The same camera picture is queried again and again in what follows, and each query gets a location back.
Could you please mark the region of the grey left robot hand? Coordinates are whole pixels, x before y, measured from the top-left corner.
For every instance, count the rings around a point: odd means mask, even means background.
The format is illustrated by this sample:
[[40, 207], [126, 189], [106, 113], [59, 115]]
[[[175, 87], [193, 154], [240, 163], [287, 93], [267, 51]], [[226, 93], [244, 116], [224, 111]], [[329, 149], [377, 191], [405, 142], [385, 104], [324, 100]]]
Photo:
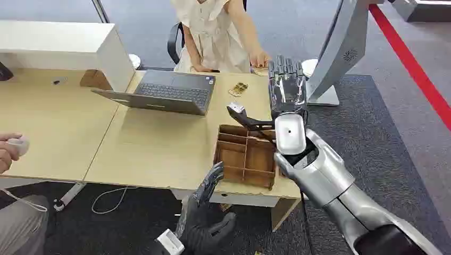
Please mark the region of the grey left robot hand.
[[210, 198], [218, 182], [224, 178], [224, 163], [214, 164], [198, 188], [182, 200], [176, 237], [184, 245], [182, 254], [213, 254], [235, 230], [237, 215], [226, 213], [217, 223], [209, 223]]

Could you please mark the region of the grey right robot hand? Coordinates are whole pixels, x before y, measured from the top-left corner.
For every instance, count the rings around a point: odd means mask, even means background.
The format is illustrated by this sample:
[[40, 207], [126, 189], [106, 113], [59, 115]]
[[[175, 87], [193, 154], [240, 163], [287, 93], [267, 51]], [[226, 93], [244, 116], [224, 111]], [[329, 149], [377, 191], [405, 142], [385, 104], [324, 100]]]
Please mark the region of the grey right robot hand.
[[230, 103], [229, 115], [250, 131], [275, 130], [275, 120], [283, 114], [299, 117], [296, 123], [305, 127], [308, 119], [306, 106], [306, 76], [301, 62], [278, 55], [268, 62], [268, 92], [271, 110], [270, 121], [248, 117], [243, 106]]

